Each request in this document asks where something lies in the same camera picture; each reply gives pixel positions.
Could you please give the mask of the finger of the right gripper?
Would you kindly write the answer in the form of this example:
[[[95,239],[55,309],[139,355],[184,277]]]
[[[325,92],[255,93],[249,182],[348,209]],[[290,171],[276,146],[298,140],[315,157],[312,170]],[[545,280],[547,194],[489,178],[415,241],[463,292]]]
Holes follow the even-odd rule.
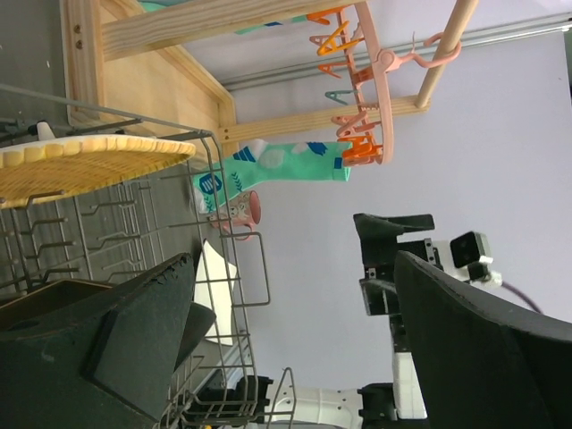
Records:
[[[393,265],[399,251],[407,251],[428,261],[423,240],[398,242],[398,237],[413,232],[432,231],[434,220],[431,214],[383,217],[359,213],[353,221],[360,240],[364,266]]]

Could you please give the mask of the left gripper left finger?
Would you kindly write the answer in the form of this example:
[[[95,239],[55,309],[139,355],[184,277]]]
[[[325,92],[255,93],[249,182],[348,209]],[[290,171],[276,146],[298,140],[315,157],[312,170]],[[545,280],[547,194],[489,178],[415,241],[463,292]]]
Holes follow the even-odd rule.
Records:
[[[1,331],[4,428],[151,428],[174,372],[214,320],[180,253],[86,299]]]

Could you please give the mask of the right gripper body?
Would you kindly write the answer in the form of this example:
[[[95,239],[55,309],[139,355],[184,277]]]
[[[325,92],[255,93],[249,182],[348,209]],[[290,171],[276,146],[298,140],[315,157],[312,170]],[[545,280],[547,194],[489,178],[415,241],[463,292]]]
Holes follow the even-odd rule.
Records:
[[[359,281],[369,316],[389,318],[392,347],[395,352],[411,351],[409,325],[403,321],[395,287],[395,260],[400,252],[411,253],[428,264],[443,269],[451,255],[448,240],[399,241],[395,237],[360,240],[364,277]]]

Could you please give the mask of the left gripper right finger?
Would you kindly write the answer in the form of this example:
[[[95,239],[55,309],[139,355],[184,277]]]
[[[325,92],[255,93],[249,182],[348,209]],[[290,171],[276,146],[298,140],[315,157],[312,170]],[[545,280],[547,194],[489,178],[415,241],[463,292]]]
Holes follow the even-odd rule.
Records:
[[[569,428],[571,324],[408,252],[394,270],[432,428]]]

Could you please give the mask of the yellow woven-pattern plate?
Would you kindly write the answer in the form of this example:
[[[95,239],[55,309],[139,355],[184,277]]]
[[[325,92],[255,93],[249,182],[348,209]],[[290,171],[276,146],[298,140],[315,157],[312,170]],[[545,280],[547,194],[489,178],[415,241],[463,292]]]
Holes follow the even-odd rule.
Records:
[[[42,122],[38,140],[1,149],[1,207],[75,197],[185,163],[196,153],[189,142],[129,134],[57,138]]]

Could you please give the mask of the black floral square plate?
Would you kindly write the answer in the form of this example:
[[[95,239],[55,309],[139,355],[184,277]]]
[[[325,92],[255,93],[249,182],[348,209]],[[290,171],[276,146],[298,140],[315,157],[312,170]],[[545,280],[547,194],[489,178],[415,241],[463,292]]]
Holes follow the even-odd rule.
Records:
[[[25,296],[1,305],[1,331],[8,331],[16,325],[36,319],[86,299],[112,285],[85,280],[61,279],[49,283]]]

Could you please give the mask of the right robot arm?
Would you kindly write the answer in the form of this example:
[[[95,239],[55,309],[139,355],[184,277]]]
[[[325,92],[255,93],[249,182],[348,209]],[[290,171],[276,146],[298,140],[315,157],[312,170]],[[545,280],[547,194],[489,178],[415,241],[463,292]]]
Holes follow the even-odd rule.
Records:
[[[354,214],[364,276],[359,282],[366,314],[389,320],[392,380],[361,388],[333,390],[295,384],[290,369],[279,380],[245,374],[233,385],[206,382],[182,409],[181,427],[238,428],[254,424],[291,427],[295,423],[336,428],[426,428],[428,417],[417,380],[394,285],[399,251],[439,266],[444,256],[431,239],[401,241],[406,233],[431,231],[429,214],[383,217]]]

